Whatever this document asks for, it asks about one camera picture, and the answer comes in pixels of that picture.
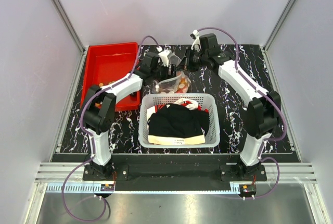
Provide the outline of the clear zip top bag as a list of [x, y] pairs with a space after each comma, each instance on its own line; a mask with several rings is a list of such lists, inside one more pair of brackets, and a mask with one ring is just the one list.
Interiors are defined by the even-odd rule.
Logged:
[[[181, 59], [175, 55], [175, 70]], [[171, 79], [157, 79], [159, 82], [155, 85], [156, 93], [173, 94], [187, 93], [191, 85], [191, 81], [183, 71], [176, 71], [176, 77]]]

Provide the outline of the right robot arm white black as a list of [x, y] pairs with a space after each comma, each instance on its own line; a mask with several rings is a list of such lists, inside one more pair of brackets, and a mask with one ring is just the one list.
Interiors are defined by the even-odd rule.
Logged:
[[227, 82], [246, 105], [241, 115], [247, 133], [245, 145], [230, 171], [236, 178], [250, 180], [260, 171], [263, 148], [281, 123], [280, 95], [268, 92], [244, 73], [232, 54], [221, 50], [215, 34], [200, 35], [194, 30], [190, 36], [193, 43], [177, 69], [194, 72], [207, 67]]

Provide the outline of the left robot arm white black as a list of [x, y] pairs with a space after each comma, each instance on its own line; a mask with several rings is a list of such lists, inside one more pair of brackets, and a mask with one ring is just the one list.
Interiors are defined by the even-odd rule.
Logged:
[[163, 81], [176, 75], [180, 59], [169, 51], [149, 52], [123, 78], [110, 85], [91, 86], [86, 94], [80, 116], [80, 128], [88, 135], [91, 154], [84, 165], [100, 180], [112, 175], [109, 150], [109, 130], [114, 122], [116, 104], [125, 97], [141, 90], [150, 80]]

